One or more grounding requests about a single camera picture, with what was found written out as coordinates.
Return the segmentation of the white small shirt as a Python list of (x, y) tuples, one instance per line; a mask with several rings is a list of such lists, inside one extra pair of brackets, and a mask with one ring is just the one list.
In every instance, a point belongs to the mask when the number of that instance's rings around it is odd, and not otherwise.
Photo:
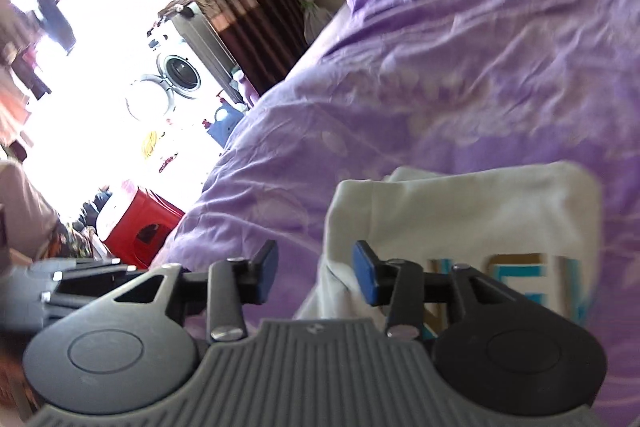
[(303, 320), (370, 317), (352, 248), (447, 274), (465, 263), (577, 324), (599, 276), (602, 191), (574, 162), (445, 176), (399, 167), (382, 181), (345, 180), (332, 198), (317, 283)]

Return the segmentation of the hanging laundry clothes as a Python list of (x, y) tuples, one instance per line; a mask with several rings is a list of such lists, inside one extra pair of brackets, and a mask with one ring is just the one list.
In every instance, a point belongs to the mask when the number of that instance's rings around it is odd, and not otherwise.
[(76, 37), (62, 0), (1, 0), (1, 144), (22, 139), (32, 103), (51, 93), (38, 63), (38, 46), (50, 40), (65, 53)]

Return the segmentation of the red plastic stool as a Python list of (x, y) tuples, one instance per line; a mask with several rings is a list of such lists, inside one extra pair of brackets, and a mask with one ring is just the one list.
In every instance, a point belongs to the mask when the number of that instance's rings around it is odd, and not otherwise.
[(100, 210), (96, 231), (111, 253), (130, 265), (149, 268), (184, 212), (147, 188), (116, 187)]

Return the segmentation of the blue plastic container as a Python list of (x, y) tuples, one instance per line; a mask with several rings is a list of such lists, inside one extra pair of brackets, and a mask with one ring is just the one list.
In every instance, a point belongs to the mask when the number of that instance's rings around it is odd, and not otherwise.
[(221, 147), (225, 147), (233, 130), (243, 119), (244, 113), (226, 100), (222, 100), (212, 121), (203, 121), (207, 134)]

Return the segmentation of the white washing machine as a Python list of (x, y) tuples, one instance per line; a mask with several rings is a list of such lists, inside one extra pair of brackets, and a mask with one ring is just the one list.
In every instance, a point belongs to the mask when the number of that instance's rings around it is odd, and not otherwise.
[(222, 103), (244, 106), (232, 78), (238, 63), (193, 0), (175, 1), (146, 33), (142, 73), (126, 89), (129, 114), (138, 121), (213, 115)]

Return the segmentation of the purple floral bed quilt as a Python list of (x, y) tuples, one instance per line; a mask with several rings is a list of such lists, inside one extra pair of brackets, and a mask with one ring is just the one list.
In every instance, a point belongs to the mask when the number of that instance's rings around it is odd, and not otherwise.
[(599, 276), (582, 325), (608, 354), (594, 407), (639, 419), (639, 0), (346, 0), (232, 133), (156, 257), (203, 271), (280, 249), (268, 303), (317, 283), (337, 185), (399, 167), (445, 176), (568, 161), (602, 191)]

